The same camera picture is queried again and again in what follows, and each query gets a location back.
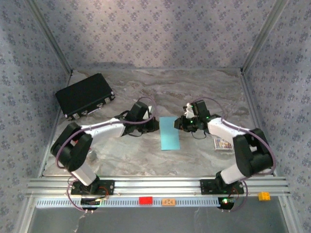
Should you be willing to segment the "light blue paper sheet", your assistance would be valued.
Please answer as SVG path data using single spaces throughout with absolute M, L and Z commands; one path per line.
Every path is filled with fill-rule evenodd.
M 160 117 L 160 143 L 161 150 L 180 150 L 179 131 L 174 127 L 177 117 Z

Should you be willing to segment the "aluminium side rail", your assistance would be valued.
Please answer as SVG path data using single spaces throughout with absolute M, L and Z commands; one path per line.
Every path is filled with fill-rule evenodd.
M 57 114 L 55 121 L 52 126 L 52 132 L 48 139 L 48 143 L 46 149 L 43 154 L 42 163 L 40 165 L 38 178 L 42 177 L 58 177 L 58 176 L 68 176 L 68 173 L 62 169 L 59 169 L 55 165 L 55 158 L 51 154 L 51 147 L 56 141 L 56 139 L 60 136 L 61 132 L 65 129 L 65 127 L 70 123 L 70 121 L 66 120 L 59 104 L 57 103 Z
M 257 128 L 260 128 L 264 132 L 265 137 L 268 140 L 268 144 L 271 145 L 271 143 L 269 142 L 269 135 L 268 135 L 267 129 L 262 124 L 262 115 L 260 113 L 260 109 L 257 108 L 258 101 L 256 99 L 256 95 L 253 94 L 252 92 L 252 85 L 248 81 L 247 77 L 244 75 L 243 68 L 240 68 L 240 74 L 241 74 L 242 87 L 245 93 L 247 103 L 250 108 L 250 114 L 251 114 L 253 123 Z

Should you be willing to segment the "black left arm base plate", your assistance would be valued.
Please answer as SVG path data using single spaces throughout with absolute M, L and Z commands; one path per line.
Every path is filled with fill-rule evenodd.
M 94 195 L 94 196 L 107 196 L 113 195 L 114 193 L 114 180 L 99 180 L 90 184 L 89 186 L 84 185 L 80 181 L 75 181 L 72 185 L 70 193 L 72 195 Z

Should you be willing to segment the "small picture card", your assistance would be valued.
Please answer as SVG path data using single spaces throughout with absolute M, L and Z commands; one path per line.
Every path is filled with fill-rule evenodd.
M 220 139 L 220 138 L 214 139 L 214 147 L 216 150 L 232 150 L 233 149 L 232 145 L 229 142 L 223 139 Z

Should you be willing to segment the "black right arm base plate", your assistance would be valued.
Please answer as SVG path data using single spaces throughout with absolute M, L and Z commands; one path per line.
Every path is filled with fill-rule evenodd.
M 226 184 L 219 179 L 201 179 L 200 188 L 202 195 L 229 195 L 232 191 L 238 194 L 244 194 L 244 188 L 241 182 Z

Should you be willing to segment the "aluminium mounting rail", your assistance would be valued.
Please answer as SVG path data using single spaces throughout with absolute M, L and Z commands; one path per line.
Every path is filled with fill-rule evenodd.
M 62 197 L 68 186 L 68 176 L 48 176 L 31 179 L 26 194 L 36 197 Z M 115 197 L 194 197 L 201 195 L 200 181 L 209 177 L 195 176 L 108 176 L 102 180 L 114 180 Z M 264 176 L 246 180 L 248 195 L 268 192 L 271 196 L 291 194 L 284 177 Z

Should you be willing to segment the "black hard case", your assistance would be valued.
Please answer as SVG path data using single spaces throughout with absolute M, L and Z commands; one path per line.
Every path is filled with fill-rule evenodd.
M 101 73 L 94 74 L 55 93 L 69 121 L 86 117 L 115 99 L 115 93 Z

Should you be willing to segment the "aluminium frame post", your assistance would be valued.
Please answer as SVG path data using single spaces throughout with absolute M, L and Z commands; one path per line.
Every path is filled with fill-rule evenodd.
M 275 0 L 275 3 L 267 15 L 267 18 L 241 68 L 241 73 L 243 75 L 249 72 L 252 64 L 255 62 L 273 27 L 277 23 L 289 1 L 290 0 Z
M 53 35 L 51 29 L 49 28 L 49 26 L 48 26 L 48 24 L 47 24 L 47 22 L 43 16 L 43 14 L 41 13 L 37 3 L 35 2 L 35 0 L 24 0 L 24 2 L 26 4 L 26 6 L 28 7 L 30 13 L 34 17 L 36 23 L 40 27 L 41 31 L 43 32 L 44 37 L 46 38 L 47 42 L 51 46 L 53 52 L 55 53 L 57 59 L 59 60 L 59 62 L 61 64 L 61 66 L 64 68 L 66 73 L 71 74 L 72 69 L 71 69 L 67 59 L 65 58 L 64 53 L 60 49 L 60 47 L 56 41 L 56 38 Z

